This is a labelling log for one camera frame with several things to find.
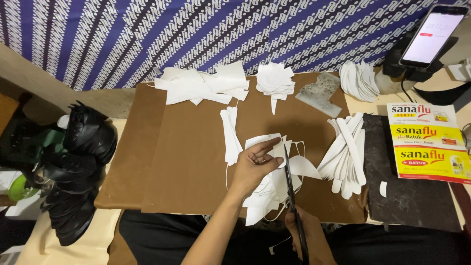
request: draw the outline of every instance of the green object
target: green object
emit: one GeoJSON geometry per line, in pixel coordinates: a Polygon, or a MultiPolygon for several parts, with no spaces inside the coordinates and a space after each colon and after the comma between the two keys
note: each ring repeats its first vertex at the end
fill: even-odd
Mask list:
{"type": "Polygon", "coordinates": [[[18,176],[8,189],[8,197],[12,201],[27,199],[38,192],[35,188],[25,188],[26,178],[23,174],[18,176]]]}

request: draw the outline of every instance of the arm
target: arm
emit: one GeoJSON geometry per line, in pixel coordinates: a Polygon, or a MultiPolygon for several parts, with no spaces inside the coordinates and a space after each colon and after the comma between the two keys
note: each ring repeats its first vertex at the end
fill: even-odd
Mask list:
{"type": "MultiPolygon", "coordinates": [[[[315,216],[308,214],[303,209],[296,206],[301,221],[304,233],[306,234],[306,243],[308,245],[309,252],[309,264],[311,265],[337,265],[335,262],[332,251],[330,250],[329,244],[324,236],[321,223],[315,216]]],[[[293,239],[293,250],[298,252],[298,256],[301,254],[301,245],[299,242],[298,229],[296,228],[296,221],[293,213],[287,213],[284,222],[286,227],[291,233],[293,239]]]]}
{"type": "Polygon", "coordinates": [[[277,169],[281,157],[267,154],[281,138],[256,144],[239,154],[231,186],[198,236],[182,265],[219,265],[239,217],[242,203],[261,183],[263,177],[277,169]]]}

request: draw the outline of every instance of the black pants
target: black pants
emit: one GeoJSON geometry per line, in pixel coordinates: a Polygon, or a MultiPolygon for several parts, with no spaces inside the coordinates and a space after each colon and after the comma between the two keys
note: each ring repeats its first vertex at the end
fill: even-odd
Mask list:
{"type": "MultiPolygon", "coordinates": [[[[119,231],[139,265],[180,264],[206,225],[201,215],[145,214],[124,211],[119,231]]],[[[462,234],[403,225],[351,224],[328,234],[338,265],[467,265],[468,242],[462,234]]],[[[223,264],[299,264],[286,233],[250,229],[229,241],[223,264]]]]}

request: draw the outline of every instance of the scissors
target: scissors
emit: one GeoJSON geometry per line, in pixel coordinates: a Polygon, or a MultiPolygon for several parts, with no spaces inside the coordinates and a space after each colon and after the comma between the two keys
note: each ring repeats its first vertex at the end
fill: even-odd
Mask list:
{"type": "Polygon", "coordinates": [[[306,242],[306,235],[304,234],[304,228],[302,227],[302,221],[299,216],[298,211],[296,211],[296,207],[294,207],[294,190],[293,190],[293,183],[291,178],[291,170],[290,170],[290,163],[288,161],[288,151],[286,150],[286,146],[284,146],[284,157],[286,158],[286,165],[284,166],[284,172],[286,173],[286,183],[288,184],[288,198],[290,210],[294,213],[294,219],[296,221],[296,227],[298,228],[299,234],[299,242],[301,243],[301,253],[302,253],[302,260],[300,259],[301,265],[309,265],[309,254],[308,254],[308,244],[306,242]]]}

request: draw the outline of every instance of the brown work surface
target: brown work surface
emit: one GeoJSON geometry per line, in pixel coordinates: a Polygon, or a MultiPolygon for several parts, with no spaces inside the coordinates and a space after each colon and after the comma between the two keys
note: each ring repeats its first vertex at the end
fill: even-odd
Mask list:
{"type": "MultiPolygon", "coordinates": [[[[318,75],[296,74],[292,79],[296,82],[294,94],[304,85],[314,83],[318,75]]],[[[250,92],[245,101],[238,103],[237,113],[236,134],[241,145],[258,135],[281,133],[287,135],[288,140],[304,141],[306,158],[317,166],[335,138],[334,129],[326,122],[330,117],[295,99],[294,95],[288,96],[286,101],[278,100],[276,115],[272,115],[270,97],[256,91],[254,76],[247,79],[251,81],[250,92]]],[[[229,106],[235,106],[236,102],[233,99],[229,106]]],[[[341,89],[331,97],[331,102],[342,108],[339,117],[349,115],[341,89]]],[[[209,100],[203,100],[198,106],[190,101],[165,106],[148,183],[143,185],[142,179],[136,180],[140,187],[146,187],[143,212],[214,212],[227,192],[225,142],[219,115],[225,108],[225,105],[209,100]]],[[[133,155],[143,156],[139,152],[133,155]]],[[[297,152],[293,146],[290,156],[294,155],[297,152]]],[[[235,165],[230,166],[227,171],[229,184],[234,168],[235,165]]],[[[128,177],[135,179],[137,174],[128,177]]],[[[364,223],[365,192],[345,200],[340,194],[333,194],[331,186],[331,182],[305,177],[296,194],[296,204],[322,222],[364,223]]]]}
{"type": "Polygon", "coordinates": [[[110,170],[95,199],[100,209],[141,209],[167,92],[138,84],[110,170]]]}
{"type": "Polygon", "coordinates": [[[7,127],[7,124],[13,116],[13,113],[16,111],[18,104],[18,101],[0,94],[0,135],[7,127]]]}
{"type": "Polygon", "coordinates": [[[124,241],[124,238],[119,233],[119,222],[121,221],[123,212],[124,210],[121,211],[118,223],[114,229],[113,241],[111,241],[110,247],[108,248],[108,253],[110,254],[108,265],[138,265],[128,244],[126,244],[126,241],[124,241]]]}

